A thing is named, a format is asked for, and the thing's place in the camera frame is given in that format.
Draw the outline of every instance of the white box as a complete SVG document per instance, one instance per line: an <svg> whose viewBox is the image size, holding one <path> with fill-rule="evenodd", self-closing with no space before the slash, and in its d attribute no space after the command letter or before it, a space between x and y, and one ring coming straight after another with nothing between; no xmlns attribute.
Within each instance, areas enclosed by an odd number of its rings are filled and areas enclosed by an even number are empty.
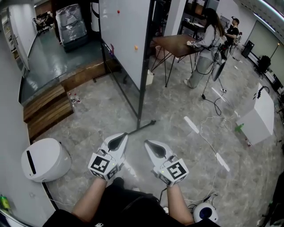
<svg viewBox="0 0 284 227"><path fill-rule="evenodd" d="M258 98L261 88L262 85L259 83L252 89L240 114L241 118L237 121L237 125L244 124L241 130L252 145L273 135L274 103L267 93L267 88L261 90Z"/></svg>

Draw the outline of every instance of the white trash can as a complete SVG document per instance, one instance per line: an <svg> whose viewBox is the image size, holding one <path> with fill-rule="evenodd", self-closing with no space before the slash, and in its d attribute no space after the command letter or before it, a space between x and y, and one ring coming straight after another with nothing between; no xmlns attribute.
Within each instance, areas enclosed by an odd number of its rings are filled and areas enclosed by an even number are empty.
<svg viewBox="0 0 284 227"><path fill-rule="evenodd" d="M62 177L71 167L71 157L55 139L47 138L29 146L21 158L25 176L35 182Z"/></svg>

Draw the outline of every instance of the gray pants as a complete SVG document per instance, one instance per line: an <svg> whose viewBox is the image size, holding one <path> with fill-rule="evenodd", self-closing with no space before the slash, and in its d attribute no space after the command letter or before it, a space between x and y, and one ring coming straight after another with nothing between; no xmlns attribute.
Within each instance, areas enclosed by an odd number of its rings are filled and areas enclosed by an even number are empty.
<svg viewBox="0 0 284 227"><path fill-rule="evenodd" d="M198 71L196 69L193 71L191 77L187 81L188 86L191 88L196 88L199 81L201 81L201 79L203 78L203 74L206 73L211 64L212 61L210 59L200 56L196 65Z"/></svg>

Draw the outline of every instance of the black speaker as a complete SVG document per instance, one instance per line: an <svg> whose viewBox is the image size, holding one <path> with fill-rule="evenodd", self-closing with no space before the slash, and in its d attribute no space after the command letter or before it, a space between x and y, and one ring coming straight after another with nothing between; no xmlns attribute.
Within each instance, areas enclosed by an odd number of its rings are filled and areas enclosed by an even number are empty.
<svg viewBox="0 0 284 227"><path fill-rule="evenodd" d="M254 47L254 44L251 41L248 41L247 45L245 46L243 52L241 53L245 58L248 57L250 51Z"/></svg>

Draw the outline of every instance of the dark floor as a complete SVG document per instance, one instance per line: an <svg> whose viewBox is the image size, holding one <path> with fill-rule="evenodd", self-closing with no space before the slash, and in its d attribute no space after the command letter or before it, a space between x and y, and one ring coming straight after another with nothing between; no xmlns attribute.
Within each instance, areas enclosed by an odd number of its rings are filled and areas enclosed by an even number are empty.
<svg viewBox="0 0 284 227"><path fill-rule="evenodd" d="M38 89L63 73L102 58L100 42L92 40L86 45L65 52L54 30L36 38L29 56L30 71L23 79L20 102L23 103Z"/></svg>

